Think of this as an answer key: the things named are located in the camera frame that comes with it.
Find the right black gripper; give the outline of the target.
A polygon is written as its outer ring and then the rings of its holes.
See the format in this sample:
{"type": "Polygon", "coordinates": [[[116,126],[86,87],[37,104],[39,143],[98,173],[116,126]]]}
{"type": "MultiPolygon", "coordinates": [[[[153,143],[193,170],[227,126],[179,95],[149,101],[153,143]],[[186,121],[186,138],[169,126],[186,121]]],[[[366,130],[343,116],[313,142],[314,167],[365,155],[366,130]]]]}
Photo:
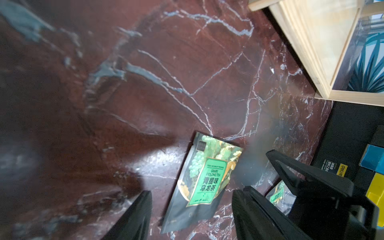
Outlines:
{"type": "Polygon", "coordinates": [[[267,158],[297,197],[289,219],[313,240],[373,240],[379,210],[354,194],[349,179],[303,164],[276,150],[267,158]]]}

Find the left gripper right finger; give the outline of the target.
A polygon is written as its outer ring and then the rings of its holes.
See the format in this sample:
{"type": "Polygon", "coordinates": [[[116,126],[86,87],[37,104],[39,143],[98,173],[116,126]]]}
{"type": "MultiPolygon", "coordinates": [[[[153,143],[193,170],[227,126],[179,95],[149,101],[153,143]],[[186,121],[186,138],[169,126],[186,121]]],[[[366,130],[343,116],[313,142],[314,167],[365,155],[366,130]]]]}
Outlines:
{"type": "Polygon", "coordinates": [[[232,209],[239,240],[310,240],[253,187],[234,190],[232,209]]]}

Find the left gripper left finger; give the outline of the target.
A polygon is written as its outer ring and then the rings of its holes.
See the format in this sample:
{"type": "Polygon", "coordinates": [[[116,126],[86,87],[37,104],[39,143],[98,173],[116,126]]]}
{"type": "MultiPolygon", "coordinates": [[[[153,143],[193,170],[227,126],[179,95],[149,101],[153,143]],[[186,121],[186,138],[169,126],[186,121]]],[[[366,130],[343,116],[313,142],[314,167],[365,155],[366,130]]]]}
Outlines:
{"type": "Polygon", "coordinates": [[[152,193],[143,191],[102,240],[146,240],[152,215],[152,193]]]}

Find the green tea bag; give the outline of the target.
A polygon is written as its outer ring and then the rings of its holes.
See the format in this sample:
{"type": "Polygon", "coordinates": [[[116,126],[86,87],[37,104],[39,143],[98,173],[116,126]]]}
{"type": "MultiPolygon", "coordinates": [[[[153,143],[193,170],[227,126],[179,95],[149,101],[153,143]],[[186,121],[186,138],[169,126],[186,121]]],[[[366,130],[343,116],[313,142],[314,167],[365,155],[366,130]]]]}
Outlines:
{"type": "Polygon", "coordinates": [[[266,195],[266,199],[286,216],[291,212],[296,198],[284,181],[280,181],[266,195]]]}
{"type": "Polygon", "coordinates": [[[161,232],[214,216],[243,148],[197,132],[184,161],[161,232]]]}

